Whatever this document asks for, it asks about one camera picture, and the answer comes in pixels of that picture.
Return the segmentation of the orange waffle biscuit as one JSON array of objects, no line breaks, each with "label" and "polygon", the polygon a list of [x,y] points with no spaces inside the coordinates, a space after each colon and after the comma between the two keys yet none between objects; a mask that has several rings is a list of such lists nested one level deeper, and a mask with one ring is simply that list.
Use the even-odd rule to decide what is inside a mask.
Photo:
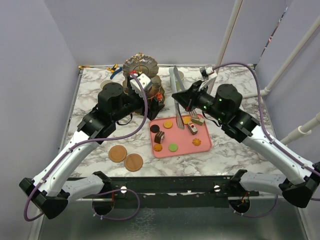
[{"label": "orange waffle biscuit", "polygon": [[187,125],[189,122],[192,121],[192,118],[191,118],[190,116],[184,116],[184,117],[182,118],[182,121],[183,121],[183,123],[184,123],[185,125]]}]

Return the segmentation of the chocolate cake slice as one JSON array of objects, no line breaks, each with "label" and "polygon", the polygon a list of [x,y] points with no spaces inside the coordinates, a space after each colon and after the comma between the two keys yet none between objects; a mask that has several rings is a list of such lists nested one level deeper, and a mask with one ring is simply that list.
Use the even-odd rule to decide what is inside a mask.
[{"label": "chocolate cake slice", "polygon": [[165,132],[164,131],[158,131],[154,136],[154,142],[156,144],[161,144],[165,138]]}]

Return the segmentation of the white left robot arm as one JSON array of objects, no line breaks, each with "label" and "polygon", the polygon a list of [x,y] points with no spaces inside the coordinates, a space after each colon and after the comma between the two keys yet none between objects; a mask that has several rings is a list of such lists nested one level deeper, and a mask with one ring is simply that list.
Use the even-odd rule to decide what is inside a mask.
[{"label": "white left robot arm", "polygon": [[28,222],[28,207],[33,203],[41,216],[53,219],[61,214],[70,202],[97,195],[106,197],[111,180],[101,171],[76,181],[68,178],[79,164],[110,135],[120,120],[137,112],[143,118],[154,120],[164,104],[155,99],[148,103],[147,94],[153,88],[152,80],[144,73],[127,77],[128,93],[117,82],[107,83],[97,95],[97,104],[77,126],[76,132],[54,160],[33,178],[23,178],[19,187],[28,196],[23,216]]}]

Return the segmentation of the green layered square cake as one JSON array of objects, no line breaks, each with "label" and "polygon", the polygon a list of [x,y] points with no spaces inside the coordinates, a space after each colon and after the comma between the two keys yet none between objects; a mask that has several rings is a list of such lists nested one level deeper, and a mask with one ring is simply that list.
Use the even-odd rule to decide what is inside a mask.
[{"label": "green layered square cake", "polygon": [[194,123],[194,124],[197,124],[199,126],[202,126],[204,123],[205,123],[205,120],[200,117],[200,118],[192,118],[191,121]]}]

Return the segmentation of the metal serving tongs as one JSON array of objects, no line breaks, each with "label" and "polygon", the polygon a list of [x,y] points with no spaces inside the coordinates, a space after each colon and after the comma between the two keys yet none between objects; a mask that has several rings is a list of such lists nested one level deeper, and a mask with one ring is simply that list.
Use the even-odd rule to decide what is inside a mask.
[{"label": "metal serving tongs", "polygon": [[186,103],[186,101],[182,99],[182,92],[185,91],[185,86],[180,78],[179,70],[176,66],[171,66],[169,68],[169,76],[172,90],[171,96],[174,99],[176,125],[179,129],[184,130],[185,124],[181,115],[180,106]]}]

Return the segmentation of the red frosted donut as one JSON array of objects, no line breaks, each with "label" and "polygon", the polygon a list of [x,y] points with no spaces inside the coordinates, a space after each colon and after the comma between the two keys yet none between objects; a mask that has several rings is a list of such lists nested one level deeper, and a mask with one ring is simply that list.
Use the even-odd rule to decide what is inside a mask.
[{"label": "red frosted donut", "polygon": [[160,92],[158,92],[155,96],[159,102],[163,100],[163,95]]}]

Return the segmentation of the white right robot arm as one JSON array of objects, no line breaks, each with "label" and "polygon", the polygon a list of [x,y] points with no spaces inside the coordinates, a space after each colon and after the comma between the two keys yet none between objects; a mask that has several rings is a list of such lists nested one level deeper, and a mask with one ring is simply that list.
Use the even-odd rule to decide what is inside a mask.
[{"label": "white right robot arm", "polygon": [[298,208],[306,208],[320,184],[320,165],[306,160],[271,136],[256,118],[240,109],[242,95],[232,84],[222,84],[211,96],[202,81],[187,90],[172,94],[187,112],[200,109],[216,119],[230,138],[255,150],[271,162],[280,174],[262,174],[239,170],[229,189],[240,196],[244,192],[266,192],[284,197]]}]

